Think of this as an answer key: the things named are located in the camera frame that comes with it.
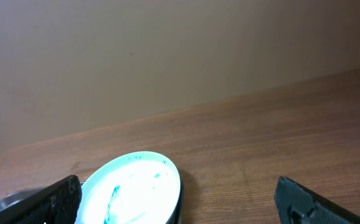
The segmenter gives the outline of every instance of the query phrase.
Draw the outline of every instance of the white plate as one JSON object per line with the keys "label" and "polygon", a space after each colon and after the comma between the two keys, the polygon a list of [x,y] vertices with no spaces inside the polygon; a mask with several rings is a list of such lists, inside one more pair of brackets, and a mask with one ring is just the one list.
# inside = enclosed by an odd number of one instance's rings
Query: white plate
{"label": "white plate", "polygon": [[176,208],[180,185],[179,172],[166,156],[126,154],[99,168],[83,184],[75,223],[165,224]]}

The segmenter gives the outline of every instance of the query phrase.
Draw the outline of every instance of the blue stain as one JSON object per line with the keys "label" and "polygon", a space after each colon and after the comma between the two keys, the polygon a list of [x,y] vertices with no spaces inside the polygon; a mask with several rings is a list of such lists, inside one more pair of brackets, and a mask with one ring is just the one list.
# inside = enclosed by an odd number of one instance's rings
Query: blue stain
{"label": "blue stain", "polygon": [[145,214],[145,212],[139,214],[136,218],[132,218],[128,223],[132,223],[132,222],[136,221],[137,219],[141,218],[144,214]]}
{"label": "blue stain", "polygon": [[111,199],[110,199],[110,202],[108,203],[108,206],[107,206],[107,212],[105,213],[105,218],[104,218],[104,224],[110,224],[110,223],[115,223],[117,217],[115,214],[111,215],[110,214],[110,210],[111,210],[111,204],[112,202],[117,198],[118,196],[118,191],[119,191],[119,188],[120,188],[120,185],[117,185],[114,189],[113,189],[113,192],[112,192],[112,195],[111,195]]}

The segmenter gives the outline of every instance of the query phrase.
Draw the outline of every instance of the wall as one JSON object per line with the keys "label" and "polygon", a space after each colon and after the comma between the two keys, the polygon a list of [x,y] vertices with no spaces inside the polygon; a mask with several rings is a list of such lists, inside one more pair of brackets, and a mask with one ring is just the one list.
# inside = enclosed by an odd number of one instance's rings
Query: wall
{"label": "wall", "polygon": [[0,0],[0,149],[359,67],[360,1]]}

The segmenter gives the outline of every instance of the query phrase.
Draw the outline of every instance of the black object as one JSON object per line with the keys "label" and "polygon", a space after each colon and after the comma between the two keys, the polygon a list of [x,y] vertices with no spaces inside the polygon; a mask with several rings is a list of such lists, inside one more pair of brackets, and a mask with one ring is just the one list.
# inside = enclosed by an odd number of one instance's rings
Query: black object
{"label": "black object", "polygon": [[288,177],[279,178],[274,201],[281,224],[360,224],[359,216]]}
{"label": "black object", "polygon": [[0,224],[74,223],[81,199],[79,179],[70,175],[2,210]]}

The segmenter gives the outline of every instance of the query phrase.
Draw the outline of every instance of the wooden surface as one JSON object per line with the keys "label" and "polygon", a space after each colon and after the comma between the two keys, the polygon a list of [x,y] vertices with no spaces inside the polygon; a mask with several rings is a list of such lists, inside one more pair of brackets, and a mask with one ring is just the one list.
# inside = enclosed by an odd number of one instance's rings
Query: wooden surface
{"label": "wooden surface", "polygon": [[360,215],[360,72],[0,151],[0,198],[134,151],[177,165],[185,223],[279,223],[280,175]]}

